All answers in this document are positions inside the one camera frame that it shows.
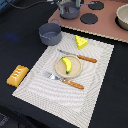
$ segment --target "table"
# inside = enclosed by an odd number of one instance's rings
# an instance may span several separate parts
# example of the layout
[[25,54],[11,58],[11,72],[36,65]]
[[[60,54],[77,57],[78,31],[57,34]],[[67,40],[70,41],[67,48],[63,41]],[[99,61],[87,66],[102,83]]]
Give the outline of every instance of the table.
[[[17,2],[29,5],[36,0]],[[12,96],[15,87],[6,80],[17,65],[30,70],[47,46],[41,43],[39,27],[57,9],[56,4],[44,3],[27,10],[7,8],[0,12],[0,105],[30,116],[51,128],[76,126]],[[128,44],[62,28],[62,31],[114,45],[111,60],[92,115],[89,128],[128,127]]]

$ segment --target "striped placemat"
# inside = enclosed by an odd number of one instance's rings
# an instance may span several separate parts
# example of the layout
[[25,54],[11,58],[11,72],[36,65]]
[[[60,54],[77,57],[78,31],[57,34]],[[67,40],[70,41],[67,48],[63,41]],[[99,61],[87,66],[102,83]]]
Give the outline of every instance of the striped placemat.
[[[61,42],[46,49],[14,91],[13,96],[77,127],[87,128],[114,48],[113,45],[100,41],[92,39],[87,39],[87,41],[87,46],[78,50],[75,35],[62,32]],[[44,76],[45,70],[58,75],[54,67],[55,62],[64,54],[58,52],[57,49],[97,59],[97,63],[81,60],[83,66],[81,74],[71,79],[73,82],[82,84],[85,87],[84,90]]]

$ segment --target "white plate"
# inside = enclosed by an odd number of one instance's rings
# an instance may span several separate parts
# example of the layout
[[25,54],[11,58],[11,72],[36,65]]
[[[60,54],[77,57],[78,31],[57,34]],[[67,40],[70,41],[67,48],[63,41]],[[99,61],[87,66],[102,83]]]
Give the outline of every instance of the white plate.
[[79,58],[76,56],[73,56],[73,55],[66,55],[64,57],[68,58],[71,61],[72,69],[69,74],[66,74],[66,65],[60,58],[55,63],[55,70],[58,73],[58,75],[63,78],[74,78],[74,77],[78,76],[82,71],[82,64],[81,64]]

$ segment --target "fork handle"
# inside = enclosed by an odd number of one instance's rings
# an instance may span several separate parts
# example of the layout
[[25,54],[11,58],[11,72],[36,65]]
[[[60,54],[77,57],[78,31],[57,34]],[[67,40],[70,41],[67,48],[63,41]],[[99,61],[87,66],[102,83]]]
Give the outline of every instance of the fork handle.
[[93,62],[93,63],[96,63],[97,62],[97,60],[96,59],[93,59],[93,58],[89,58],[89,57],[85,57],[85,56],[81,56],[81,55],[78,55],[77,57],[79,59],[90,61],[90,62]]
[[62,82],[65,83],[65,84],[69,84],[69,85],[71,85],[73,87],[79,88],[79,89],[84,89],[83,85],[77,84],[77,83],[72,82],[72,81],[67,80],[67,79],[63,79]]

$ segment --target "pot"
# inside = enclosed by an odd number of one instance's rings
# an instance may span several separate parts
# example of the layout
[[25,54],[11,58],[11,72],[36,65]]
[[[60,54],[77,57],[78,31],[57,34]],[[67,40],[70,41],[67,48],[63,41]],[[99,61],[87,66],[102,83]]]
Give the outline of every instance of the pot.
[[96,4],[96,3],[97,2],[90,2],[90,3],[87,3],[87,4],[80,4],[80,6],[77,7],[76,2],[70,1],[70,2],[64,3],[63,5],[58,6],[58,7],[59,7],[60,15],[61,15],[62,18],[74,19],[74,18],[79,16],[81,6],[88,5],[88,4]]
[[39,28],[39,35],[43,44],[48,46],[57,45],[62,39],[61,27],[58,19],[52,19],[50,23],[46,23]]
[[128,30],[128,4],[119,7],[116,15],[118,17],[119,25],[123,29]]

